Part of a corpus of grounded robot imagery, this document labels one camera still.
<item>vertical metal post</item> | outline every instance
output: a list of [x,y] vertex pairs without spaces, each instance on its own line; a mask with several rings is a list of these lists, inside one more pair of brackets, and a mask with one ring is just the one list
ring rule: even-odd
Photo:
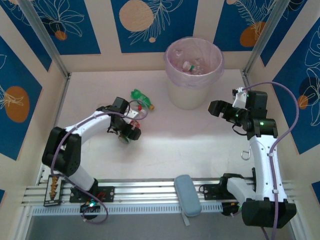
[[71,75],[66,79],[65,84],[64,84],[64,88],[63,88],[63,92],[62,92],[61,99],[60,99],[60,102],[59,102],[58,110],[57,110],[57,113],[55,115],[55,119],[54,119],[54,123],[53,123],[54,127],[58,125],[58,121],[59,121],[59,118],[60,118],[60,115],[61,115],[62,107],[64,105],[65,98],[66,98],[67,91],[68,91],[68,87],[69,87],[70,77],[71,77]]
[[61,74],[65,77],[65,79],[68,79],[69,73],[67,71],[67,68],[63,63],[54,42],[49,36],[49,33],[47,32],[45,26],[41,22],[40,17],[34,9],[32,2],[30,2],[29,0],[17,0],[17,2],[25,18],[28,20],[33,31],[41,41],[50,58],[55,63]]
[[275,28],[277,27],[278,22],[280,21],[282,15],[284,14],[286,8],[288,7],[290,0],[277,0],[274,9],[272,10],[268,20],[266,21],[265,27],[258,38],[255,46],[253,47],[251,56],[249,61],[247,62],[245,68],[243,69],[244,76],[248,76],[250,70],[252,69],[253,65],[255,64],[256,60],[261,55],[262,51],[266,47],[272,33],[274,32]]

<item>metal frame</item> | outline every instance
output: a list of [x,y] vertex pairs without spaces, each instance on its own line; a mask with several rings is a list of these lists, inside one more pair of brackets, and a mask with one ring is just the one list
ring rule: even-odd
[[277,1],[277,3],[275,4],[273,11],[271,12],[268,20],[266,21],[265,27],[263,28],[261,35],[259,36],[255,46],[253,47],[251,56],[243,69],[244,76],[248,76],[257,59],[260,57],[262,51],[266,47],[266,44],[268,43],[272,33],[277,27],[278,22],[280,21],[290,1],[291,0],[281,0]]
[[45,26],[41,22],[41,19],[38,16],[36,10],[32,6],[32,3],[29,0],[17,0],[17,3],[19,4],[19,7],[23,12],[25,18],[28,20],[33,31],[41,41],[43,47],[49,54],[50,58],[56,64],[57,68],[64,76],[64,78],[67,79],[69,77],[69,72],[65,64],[63,63],[54,42],[49,36],[49,33],[47,32]]
[[[37,37],[40,39],[42,45],[48,52],[49,56],[56,64],[57,68],[61,72],[61,74],[65,77],[64,89],[62,92],[62,96],[59,102],[58,110],[56,113],[56,117],[54,120],[54,126],[57,125],[62,107],[64,104],[64,100],[68,91],[68,86],[70,82],[70,73],[68,72],[66,66],[64,65],[60,54],[55,47],[51,37],[43,26],[41,19],[37,15],[35,9],[32,4],[28,0],[17,0],[19,7],[24,13],[26,19],[29,21],[31,27],[36,33]],[[282,0],[278,1],[275,5],[268,21],[256,43],[254,46],[251,56],[242,70],[242,78],[244,85],[248,87],[251,84],[251,81],[248,77],[253,65],[261,55],[263,49],[265,48],[268,40],[270,39],[274,29],[276,28],[279,20],[282,17],[283,12],[288,6],[290,0]],[[28,186],[26,188],[24,198],[22,201],[22,207],[17,211],[17,214],[20,215],[20,218],[16,219],[16,231],[11,235],[11,240],[20,240],[25,239],[27,235],[27,231],[29,228],[29,224],[31,221],[31,216],[35,213],[36,210],[38,212],[41,210],[44,196],[46,193],[47,180],[42,178],[44,172],[44,165],[41,164],[35,186]],[[250,178],[246,179],[249,185],[252,185],[253,182]],[[202,184],[217,184],[219,182],[218,178],[210,178],[210,179],[193,179],[193,183],[197,190],[200,202],[202,207],[204,204],[209,204],[215,206],[216,204],[221,204],[222,202],[234,202],[233,199],[226,199],[223,201],[205,201],[204,196],[199,193],[199,186]],[[150,205],[158,205],[162,206],[165,204],[166,206],[175,206],[178,204],[178,197],[174,188],[173,179],[148,179],[148,180],[105,180],[100,181],[102,186],[115,186],[115,196],[114,203],[108,204],[109,207],[113,208],[116,206],[130,207],[132,205],[135,206],[150,206]],[[289,181],[284,181],[283,186],[288,193],[288,197],[290,199],[295,198],[294,186]],[[70,185],[66,184],[63,187],[62,194],[62,206],[61,208],[72,208],[79,207],[79,204],[69,203],[69,195],[70,195]],[[50,213],[44,211],[42,214],[50,215]],[[305,236],[304,226],[301,224],[300,217],[295,217],[293,223],[297,222],[300,226],[298,230],[296,230],[297,224],[293,224],[293,231],[298,236]]]
[[[148,203],[148,204],[106,204],[108,215],[138,215],[138,214],[181,214],[179,203]],[[201,203],[202,213],[222,213],[221,202]],[[106,210],[101,208],[87,215],[105,215]],[[32,216],[80,216],[79,205],[63,205],[59,207],[34,206]]]

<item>green bottle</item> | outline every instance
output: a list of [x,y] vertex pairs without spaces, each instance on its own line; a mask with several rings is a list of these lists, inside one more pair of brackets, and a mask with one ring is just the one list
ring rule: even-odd
[[141,100],[147,105],[147,107],[150,110],[153,110],[155,108],[155,106],[151,104],[150,99],[146,95],[144,95],[142,92],[140,92],[138,89],[135,89],[131,92],[131,98],[134,100],[138,100],[138,99]]

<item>gray pouch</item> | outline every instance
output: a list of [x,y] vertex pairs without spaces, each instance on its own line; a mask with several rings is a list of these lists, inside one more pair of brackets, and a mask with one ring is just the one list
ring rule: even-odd
[[184,223],[189,226],[187,217],[197,216],[202,210],[194,183],[189,175],[180,175],[174,179],[174,187],[182,209]]

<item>metal hook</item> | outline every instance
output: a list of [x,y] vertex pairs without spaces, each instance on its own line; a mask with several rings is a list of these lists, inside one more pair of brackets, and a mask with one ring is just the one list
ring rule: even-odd
[[[244,153],[248,154],[248,157],[247,158],[244,158]],[[251,153],[251,146],[249,147],[249,151],[242,151],[241,153],[241,158],[245,161],[249,160],[250,159],[250,153]]]

